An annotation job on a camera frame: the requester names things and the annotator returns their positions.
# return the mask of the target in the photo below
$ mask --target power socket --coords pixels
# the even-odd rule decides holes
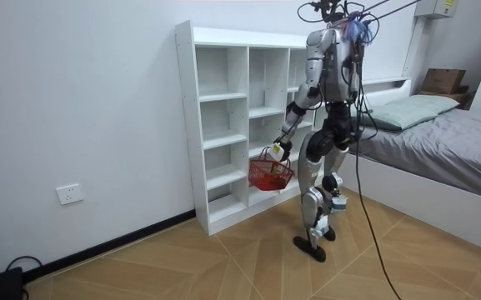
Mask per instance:
[[[57,195],[58,200],[62,205],[84,200],[81,186],[79,184],[57,188]]]

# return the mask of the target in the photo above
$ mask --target gray bedsheet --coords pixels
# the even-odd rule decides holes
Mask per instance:
[[[454,109],[404,132],[367,128],[362,156],[481,195],[481,115]]]

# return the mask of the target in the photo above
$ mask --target wooden floor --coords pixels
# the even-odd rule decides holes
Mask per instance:
[[[391,300],[360,202],[332,216],[336,242],[315,262],[293,244],[298,199],[208,237],[197,221],[28,286],[32,300]],[[481,300],[481,248],[367,201],[402,299]]]

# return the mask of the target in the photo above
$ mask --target red basket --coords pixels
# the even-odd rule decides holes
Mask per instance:
[[[292,179],[293,171],[290,169],[290,160],[286,165],[267,159],[268,150],[266,147],[258,159],[252,160],[249,164],[249,182],[261,191],[277,191],[287,187]]]

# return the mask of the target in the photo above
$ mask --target pillow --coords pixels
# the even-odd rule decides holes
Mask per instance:
[[[403,131],[438,116],[430,109],[412,102],[377,106],[370,114],[379,129],[389,131]],[[364,116],[363,120],[365,125],[373,126],[368,116]]]
[[[371,115],[379,129],[403,131],[457,106],[458,102],[448,97],[417,95],[373,107]],[[364,124],[373,126],[368,116]]]
[[[389,102],[387,105],[393,103],[419,103],[420,106],[424,106],[430,109],[433,113],[437,115],[448,112],[456,108],[459,103],[450,97],[444,96],[426,96],[426,95],[416,95],[411,97],[406,97],[394,102]]]

